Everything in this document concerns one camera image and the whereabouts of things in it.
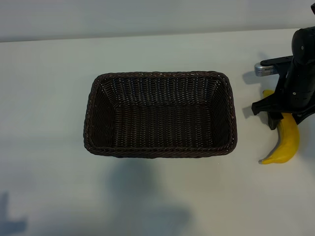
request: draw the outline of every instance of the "white table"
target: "white table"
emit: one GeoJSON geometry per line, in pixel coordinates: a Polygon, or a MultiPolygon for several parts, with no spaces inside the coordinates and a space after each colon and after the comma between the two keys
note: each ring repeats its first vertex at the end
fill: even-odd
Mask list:
{"type": "Polygon", "coordinates": [[[0,43],[0,192],[9,199],[0,221],[21,221],[16,230],[28,236],[314,235],[315,116],[299,125],[292,160],[264,166],[278,134],[248,108],[278,79],[256,77],[254,64],[291,55],[295,31],[0,43]],[[84,149],[97,75],[193,70],[230,78],[231,154],[131,160],[84,149]]]}

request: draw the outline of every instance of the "yellow banana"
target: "yellow banana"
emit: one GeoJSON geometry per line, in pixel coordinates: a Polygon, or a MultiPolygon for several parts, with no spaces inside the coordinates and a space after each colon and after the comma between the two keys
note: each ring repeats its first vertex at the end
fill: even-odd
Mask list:
{"type": "MultiPolygon", "coordinates": [[[[262,92],[263,97],[267,97],[273,93],[272,90],[262,92]]],[[[290,113],[282,113],[282,116],[283,119],[277,126],[280,132],[280,144],[270,156],[260,160],[260,164],[287,162],[299,149],[300,134],[293,116],[290,113]]]]}

